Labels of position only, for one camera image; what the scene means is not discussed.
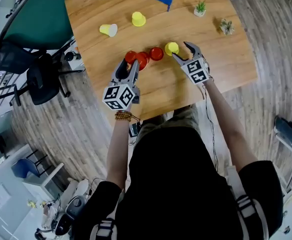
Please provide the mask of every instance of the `cable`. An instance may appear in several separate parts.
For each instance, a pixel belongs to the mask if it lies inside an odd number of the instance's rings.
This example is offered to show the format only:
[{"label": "cable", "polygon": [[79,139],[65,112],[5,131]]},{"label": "cable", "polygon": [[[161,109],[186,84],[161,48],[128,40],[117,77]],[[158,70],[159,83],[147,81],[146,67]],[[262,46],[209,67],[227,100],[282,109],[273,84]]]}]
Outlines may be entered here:
[{"label": "cable", "polygon": [[60,194],[57,195],[57,198],[55,200],[51,200],[51,201],[48,201],[46,204],[49,207],[51,207],[53,204],[55,204],[58,200],[61,200],[60,198]]},{"label": "cable", "polygon": [[88,192],[88,196],[89,196],[89,197],[92,195],[92,192],[93,192],[92,187],[93,187],[93,183],[94,183],[95,180],[105,181],[105,179],[103,179],[103,178],[97,178],[97,177],[94,178],[94,179],[92,180],[91,184],[90,184],[90,190],[89,190],[89,192]]},{"label": "cable", "polygon": [[61,205],[62,205],[62,201],[61,201],[61,196],[60,196],[60,194],[58,194],[58,196],[57,196],[57,200],[59,201],[59,205],[58,205],[58,208],[57,208],[56,217],[58,217],[58,214],[60,213]]},{"label": "cable", "polygon": [[213,121],[210,119],[209,113],[208,113],[208,107],[207,107],[207,90],[205,89],[205,105],[206,105],[206,116],[210,122],[210,129],[211,129],[211,134],[212,134],[212,152],[213,152],[213,156],[214,156],[214,166],[215,166],[215,170],[216,172],[218,172],[218,158],[217,158],[217,154],[216,154],[216,149],[215,149],[215,125],[213,123]]}]

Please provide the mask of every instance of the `beaded bracelet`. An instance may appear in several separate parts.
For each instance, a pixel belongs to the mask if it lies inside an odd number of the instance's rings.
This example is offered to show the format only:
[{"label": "beaded bracelet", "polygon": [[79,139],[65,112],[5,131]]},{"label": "beaded bracelet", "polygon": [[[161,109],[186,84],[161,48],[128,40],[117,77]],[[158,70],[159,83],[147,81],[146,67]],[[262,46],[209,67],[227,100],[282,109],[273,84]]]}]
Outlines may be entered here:
[{"label": "beaded bracelet", "polygon": [[115,114],[115,120],[127,120],[130,122],[132,118],[138,122],[140,120],[138,117],[134,116],[131,112],[126,110],[118,110]]}]

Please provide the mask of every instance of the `wooden floor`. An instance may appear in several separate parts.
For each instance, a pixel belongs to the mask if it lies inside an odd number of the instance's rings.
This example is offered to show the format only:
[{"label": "wooden floor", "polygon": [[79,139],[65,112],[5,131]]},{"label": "wooden floor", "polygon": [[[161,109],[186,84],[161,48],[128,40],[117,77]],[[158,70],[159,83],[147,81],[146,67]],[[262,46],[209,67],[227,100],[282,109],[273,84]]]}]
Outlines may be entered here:
[{"label": "wooden floor", "polygon": [[[292,121],[292,2],[290,0],[231,0],[251,43],[258,81],[224,94],[240,117],[256,156],[273,161],[287,179],[292,154],[275,139],[276,115]],[[111,129],[99,108],[86,73],[66,76],[70,98],[60,94],[46,104],[34,106],[26,93],[22,106],[14,104],[12,128],[21,142],[47,153],[53,164],[78,180],[105,177]],[[197,104],[202,138],[212,154],[212,133],[205,102]],[[215,123],[219,171],[229,163],[226,144]]]}]

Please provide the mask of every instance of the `wrist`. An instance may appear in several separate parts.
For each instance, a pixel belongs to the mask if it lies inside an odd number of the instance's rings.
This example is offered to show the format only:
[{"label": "wrist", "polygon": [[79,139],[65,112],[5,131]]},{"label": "wrist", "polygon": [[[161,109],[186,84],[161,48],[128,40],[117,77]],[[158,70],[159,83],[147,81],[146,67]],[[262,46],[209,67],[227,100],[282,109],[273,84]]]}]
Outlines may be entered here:
[{"label": "wrist", "polygon": [[207,86],[210,86],[212,85],[214,82],[212,79],[208,79],[207,81],[203,82],[203,84],[207,87]]}]

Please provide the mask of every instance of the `red cup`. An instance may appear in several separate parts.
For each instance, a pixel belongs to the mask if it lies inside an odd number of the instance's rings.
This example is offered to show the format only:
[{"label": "red cup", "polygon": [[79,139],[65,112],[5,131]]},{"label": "red cup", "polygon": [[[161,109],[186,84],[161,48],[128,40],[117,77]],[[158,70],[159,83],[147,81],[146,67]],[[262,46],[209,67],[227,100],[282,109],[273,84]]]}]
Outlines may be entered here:
[{"label": "red cup", "polygon": [[142,71],[147,66],[148,63],[147,58],[142,52],[137,53],[135,58],[139,62],[139,71]]},{"label": "red cup", "polygon": [[153,61],[160,61],[164,57],[164,51],[159,47],[151,48],[149,51],[149,57]]},{"label": "red cup", "polygon": [[142,55],[144,55],[144,56],[145,56],[145,58],[147,59],[147,63],[148,63],[148,62],[150,62],[151,58],[150,58],[150,56],[148,55],[148,53],[147,53],[147,52],[145,52],[145,51],[142,51],[142,52],[140,52],[140,54],[142,54]]},{"label": "red cup", "polygon": [[130,50],[129,52],[126,53],[125,55],[125,61],[129,64],[133,64],[134,61],[136,60],[136,52],[133,50]]}]

